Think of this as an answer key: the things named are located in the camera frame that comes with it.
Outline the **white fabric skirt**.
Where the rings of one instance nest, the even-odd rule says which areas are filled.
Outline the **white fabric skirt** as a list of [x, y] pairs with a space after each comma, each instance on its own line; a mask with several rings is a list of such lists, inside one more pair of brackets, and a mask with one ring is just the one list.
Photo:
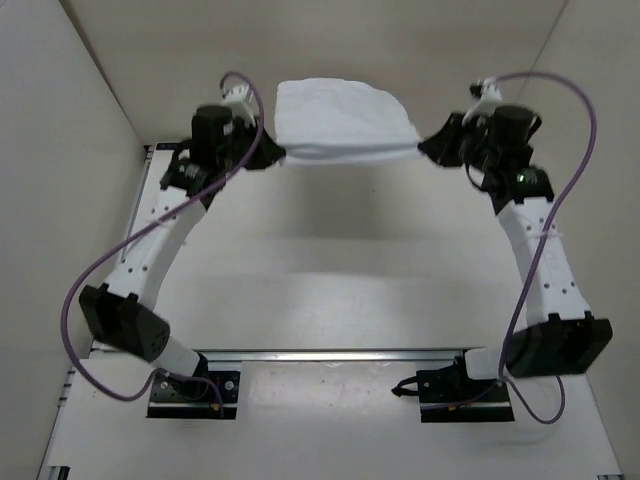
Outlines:
[[283, 166], [373, 166], [420, 155], [422, 141], [391, 93], [338, 78], [287, 80], [277, 87], [276, 143]]

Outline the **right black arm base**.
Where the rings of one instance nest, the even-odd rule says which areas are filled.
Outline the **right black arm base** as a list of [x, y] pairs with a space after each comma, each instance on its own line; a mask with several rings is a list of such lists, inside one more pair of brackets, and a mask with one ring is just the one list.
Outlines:
[[497, 380], [473, 380], [462, 356], [450, 365], [417, 370], [391, 389], [418, 399], [422, 423], [508, 423], [515, 420], [507, 387]]

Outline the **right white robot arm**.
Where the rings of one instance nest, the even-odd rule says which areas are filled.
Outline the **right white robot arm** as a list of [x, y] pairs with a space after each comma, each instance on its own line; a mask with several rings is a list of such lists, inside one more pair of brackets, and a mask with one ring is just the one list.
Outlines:
[[555, 193], [531, 161], [530, 141], [542, 119], [504, 102], [499, 83], [472, 84], [474, 105], [452, 113], [418, 146], [440, 167], [481, 175], [471, 184], [490, 198], [522, 280], [501, 346], [467, 351], [465, 365], [448, 376], [449, 391], [465, 401], [483, 390], [484, 380], [582, 375], [613, 336], [610, 321], [595, 317], [581, 294], [564, 251], [555, 216], [570, 190]]

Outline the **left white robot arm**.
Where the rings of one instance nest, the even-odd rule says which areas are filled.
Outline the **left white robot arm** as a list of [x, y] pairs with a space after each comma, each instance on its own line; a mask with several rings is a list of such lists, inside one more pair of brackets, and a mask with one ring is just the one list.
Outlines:
[[208, 389], [204, 358], [176, 340], [154, 309], [187, 236], [232, 174], [264, 170], [285, 155], [251, 106], [257, 97], [241, 84], [223, 92], [220, 103], [196, 109], [191, 135], [176, 144], [141, 235], [99, 287], [86, 286], [79, 296], [95, 340], [164, 370], [188, 398]]

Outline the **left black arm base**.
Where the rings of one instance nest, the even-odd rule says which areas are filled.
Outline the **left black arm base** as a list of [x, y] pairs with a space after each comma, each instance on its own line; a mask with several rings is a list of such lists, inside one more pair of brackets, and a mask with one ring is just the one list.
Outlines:
[[159, 377], [151, 386], [146, 417], [169, 420], [235, 420], [239, 400], [241, 364], [210, 362], [207, 377], [220, 393], [206, 383]]

